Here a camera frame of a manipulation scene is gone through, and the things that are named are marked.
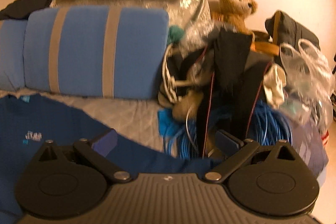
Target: white logo on shirt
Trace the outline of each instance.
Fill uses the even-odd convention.
[[[42,139],[42,133],[33,133],[32,131],[28,131],[26,134],[26,139],[39,142]]]

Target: metal screw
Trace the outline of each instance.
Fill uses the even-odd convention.
[[[208,173],[205,174],[205,178],[207,180],[217,181],[217,180],[220,180],[222,178],[222,175],[220,173],[217,173],[217,172],[208,172]]]
[[[117,179],[117,180],[127,180],[129,179],[131,176],[128,172],[126,171],[117,171],[113,174],[113,176]]]

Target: bed sheet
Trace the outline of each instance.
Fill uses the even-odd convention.
[[[17,92],[0,90],[0,97],[12,94],[17,98],[35,94],[37,91],[22,89]],[[83,110],[118,133],[137,143],[157,151],[163,151],[159,135],[157,112],[161,107],[155,100],[124,100],[106,98],[83,98],[75,96],[40,93],[50,99]]]

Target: tan plush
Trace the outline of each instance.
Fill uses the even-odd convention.
[[[220,20],[234,25],[238,32],[252,34],[245,26],[245,19],[254,14],[257,8],[255,0],[219,0]]]

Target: teddy bear's ear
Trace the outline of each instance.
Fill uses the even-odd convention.
[[[251,15],[252,15],[252,14],[254,14],[254,13],[257,11],[257,9],[258,9],[258,4],[257,4],[257,2],[254,1],[254,0],[251,0],[251,4],[252,4],[252,9],[251,9]]]

